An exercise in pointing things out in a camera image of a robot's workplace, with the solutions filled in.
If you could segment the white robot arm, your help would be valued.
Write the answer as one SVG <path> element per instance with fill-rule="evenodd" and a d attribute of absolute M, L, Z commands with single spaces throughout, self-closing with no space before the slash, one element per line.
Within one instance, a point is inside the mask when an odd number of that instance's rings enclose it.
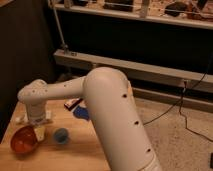
<path fill-rule="evenodd" d="M 98 67 L 61 83 L 37 79 L 18 92 L 33 125 L 45 122 L 48 100 L 78 97 L 84 100 L 111 171 L 163 171 L 123 72 Z"/>

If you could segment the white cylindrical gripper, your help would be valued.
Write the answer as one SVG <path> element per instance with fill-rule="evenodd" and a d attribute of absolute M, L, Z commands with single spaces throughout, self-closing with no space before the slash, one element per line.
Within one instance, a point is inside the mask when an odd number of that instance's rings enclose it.
<path fill-rule="evenodd" d="M 43 124 L 46 121 L 46 103 L 42 102 L 39 104 L 27 104 L 26 112 L 27 118 L 30 124 L 38 125 Z M 36 138 L 39 142 L 45 138 L 45 126 L 39 125 L 34 128 Z"/>

